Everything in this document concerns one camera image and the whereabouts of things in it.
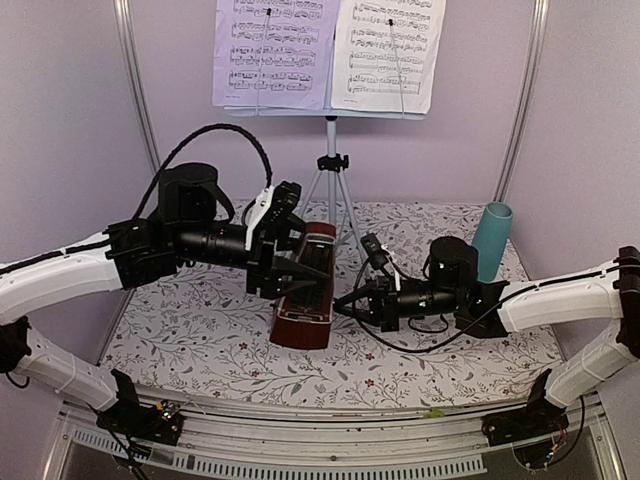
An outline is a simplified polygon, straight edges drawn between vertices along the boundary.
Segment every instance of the tripod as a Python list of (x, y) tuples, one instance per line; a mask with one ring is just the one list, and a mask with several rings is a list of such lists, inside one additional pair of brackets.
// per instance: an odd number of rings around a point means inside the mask
[(337, 199), (337, 187), (340, 187), (340, 191), (342, 192), (342, 198), (344, 198), (345, 209), (347, 211), (347, 215), (349, 218), (349, 223), (351, 226), (351, 232), (339, 239), (338, 245), (346, 243), (352, 235), (355, 235), (356, 245), (358, 247), (358, 252), (360, 253), (360, 258), (364, 262), (367, 258), (366, 253), (364, 252), (363, 247), (360, 245), (360, 228), (358, 227), (358, 219), (356, 218), (356, 212), (353, 208), (353, 201), (351, 200), (351, 193), (349, 192), (349, 185), (347, 184), (347, 178), (344, 174), (344, 171), (349, 168), (349, 156), (344, 155), (342, 157), (339, 153), (337, 153), (337, 133), (336, 133), (336, 121), (338, 117), (336, 116), (327, 116), (327, 155), (324, 157), (320, 157), (318, 159), (318, 170), (313, 176), (313, 180), (311, 180), (311, 186), (307, 190), (307, 193), (302, 201), (302, 205), (300, 207), (300, 215), (304, 215), (305, 210), (313, 196), (313, 192), (318, 186), (318, 182), (320, 181), (320, 177), (324, 172), (327, 172), (327, 177), (329, 180), (328, 183), (328, 204), (329, 204), (329, 223), (337, 225), (337, 210), (338, 210), (338, 199)]

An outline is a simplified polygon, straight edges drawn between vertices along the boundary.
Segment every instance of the green sticker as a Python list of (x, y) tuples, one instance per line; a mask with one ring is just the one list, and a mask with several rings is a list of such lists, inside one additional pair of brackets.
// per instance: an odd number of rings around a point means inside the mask
[(445, 416), (445, 413), (442, 410), (433, 408), (430, 411), (425, 412), (422, 418), (442, 418), (444, 416)]

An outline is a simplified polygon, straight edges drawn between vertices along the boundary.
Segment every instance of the tripod leg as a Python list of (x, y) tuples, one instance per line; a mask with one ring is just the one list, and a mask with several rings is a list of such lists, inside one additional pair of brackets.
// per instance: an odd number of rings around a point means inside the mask
[(351, 192), (349, 192), (347, 177), (345, 176), (344, 171), (338, 172), (337, 176), (338, 182), (340, 182), (340, 190), (342, 190), (342, 196), (344, 197), (344, 205), (347, 209), (347, 214), (349, 215), (349, 221), (351, 222), (351, 229), (353, 230), (353, 234), (356, 236), (356, 245), (358, 246), (360, 259), (364, 262), (367, 259), (367, 254), (360, 244), (360, 238), (362, 238), (362, 235), (360, 234), (360, 227), (358, 227), (358, 218), (356, 217), (356, 212), (353, 208), (353, 201), (351, 200)]
[(337, 192), (336, 192), (336, 172), (329, 172), (329, 198), (327, 203), (329, 204), (329, 223), (336, 225), (337, 223)]
[(304, 200), (302, 200), (302, 204), (300, 205), (299, 215), (301, 218), (304, 218), (304, 212), (309, 206), (309, 201), (311, 201), (311, 197), (313, 196), (313, 192), (315, 192), (316, 187), (318, 186), (318, 182), (320, 181), (320, 176), (322, 175), (321, 170), (316, 170), (315, 175), (313, 176), (313, 180), (311, 180), (311, 185), (309, 185), (309, 190), (304, 196)]

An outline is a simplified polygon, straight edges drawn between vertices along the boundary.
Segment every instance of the red object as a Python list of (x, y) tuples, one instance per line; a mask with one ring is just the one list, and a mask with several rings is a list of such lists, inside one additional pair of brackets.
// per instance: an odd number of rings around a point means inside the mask
[(316, 267), (314, 261), (322, 260), (321, 263), (327, 264), (325, 271), (329, 274), (329, 281), (280, 299), (271, 323), (271, 342), (300, 350), (327, 348), (331, 331), (335, 243), (336, 228), (333, 225), (307, 223), (298, 261)]

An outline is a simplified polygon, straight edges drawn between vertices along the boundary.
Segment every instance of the metal rod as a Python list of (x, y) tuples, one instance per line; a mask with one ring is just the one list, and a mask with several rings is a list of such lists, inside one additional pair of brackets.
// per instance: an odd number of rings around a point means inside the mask
[(140, 75), (140, 65), (138, 64), (138, 55), (136, 53), (136, 44), (133, 36), (129, 0), (114, 0), (113, 5), (116, 13), (116, 25), (118, 27), (122, 55), (124, 57), (124, 66), (127, 72), (127, 78), (129, 79), (129, 87), (131, 88), (131, 96), (133, 97), (133, 103), (138, 114), (138, 123), (140, 124), (140, 131), (147, 152), (147, 158), (151, 169), (155, 173), (160, 168), (160, 156), (158, 155), (158, 147), (156, 145), (155, 135), (153, 134), (151, 116), (149, 115)]
[(318, 182), (320, 181), (320, 177), (322, 176), (322, 170), (316, 170), (315, 175), (313, 176), (313, 180), (311, 180), (311, 185), (309, 186), (309, 190), (304, 196), (304, 200), (302, 200), (302, 204), (300, 205), (300, 216), (304, 215), (304, 212), (307, 210), (307, 206), (311, 201), (311, 197), (313, 196), (313, 192), (315, 192), (316, 187), (318, 186)]
[(337, 173), (336, 175), (338, 177), (338, 181), (340, 182), (340, 190), (342, 190), (342, 196), (344, 197), (344, 204), (347, 210), (347, 214), (349, 215), (349, 221), (351, 222), (351, 229), (353, 230), (353, 234), (356, 236), (356, 246), (358, 247), (358, 253), (360, 253), (360, 259), (364, 263), (364, 261), (367, 259), (367, 254), (360, 244), (362, 235), (360, 235), (358, 217), (356, 217), (356, 211), (353, 208), (353, 201), (351, 200), (351, 192), (349, 191), (349, 185), (347, 184), (347, 177), (345, 176), (343, 171)]
[(334, 158), (338, 151), (338, 134), (336, 130), (334, 117), (327, 117), (327, 156), (330, 158)]
[[(335, 117), (327, 117), (327, 156), (329, 158), (335, 158), (337, 152), (337, 132), (336, 132), (336, 119)], [(336, 172), (328, 171), (328, 198), (329, 204), (329, 223), (336, 225), (337, 210), (338, 210), (338, 198), (337, 198), (337, 185), (336, 185)]]
[(500, 178), (498, 179), (496, 191), (493, 196), (494, 201), (503, 202), (505, 200), (507, 192), (509, 190), (509, 184), (511, 183), (511, 178), (513, 177), (513, 172), (515, 169), (518, 154), (520, 152), (522, 137), (529, 113), (529, 106), (531, 104), (531, 98), (533, 96), (535, 79), (540, 64), (540, 56), (542, 54), (542, 47), (544, 45), (544, 34), (547, 27), (548, 12), (549, 0), (535, 0), (524, 80), (522, 82), (520, 99), (518, 101), (516, 117), (513, 122), (511, 136), (509, 138), (507, 153), (502, 165), (502, 171), (500, 173)]
[(329, 203), (329, 223), (331, 225), (337, 225), (338, 221), (338, 199), (337, 199), (337, 189), (336, 189), (336, 172), (327, 172), (327, 178), (329, 179), (329, 195), (328, 195), (328, 203)]

